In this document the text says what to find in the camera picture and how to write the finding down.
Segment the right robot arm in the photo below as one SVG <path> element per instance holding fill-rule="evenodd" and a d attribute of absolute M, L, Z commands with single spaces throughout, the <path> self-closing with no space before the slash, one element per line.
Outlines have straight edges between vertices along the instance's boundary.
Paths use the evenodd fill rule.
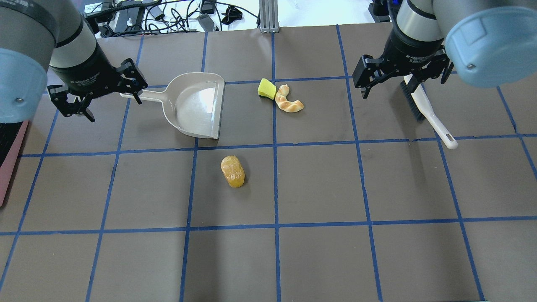
<path fill-rule="evenodd" d="M 374 0 L 373 11 L 393 27 L 382 55 L 363 55 L 355 88 L 411 75 L 416 84 L 455 69 L 466 84 L 491 88 L 536 73 L 535 0 Z"/>

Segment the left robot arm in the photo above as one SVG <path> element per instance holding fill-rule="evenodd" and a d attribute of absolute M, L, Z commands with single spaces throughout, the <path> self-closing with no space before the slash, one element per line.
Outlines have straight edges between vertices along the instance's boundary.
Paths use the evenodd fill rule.
<path fill-rule="evenodd" d="M 95 118 L 91 101 L 117 92 L 133 96 L 147 87 L 130 58 L 115 67 L 96 41 L 99 19 L 141 8 L 143 2 L 83 13 L 70 0 L 2 0 L 1 122 L 32 118 L 44 91 L 65 117 Z"/>

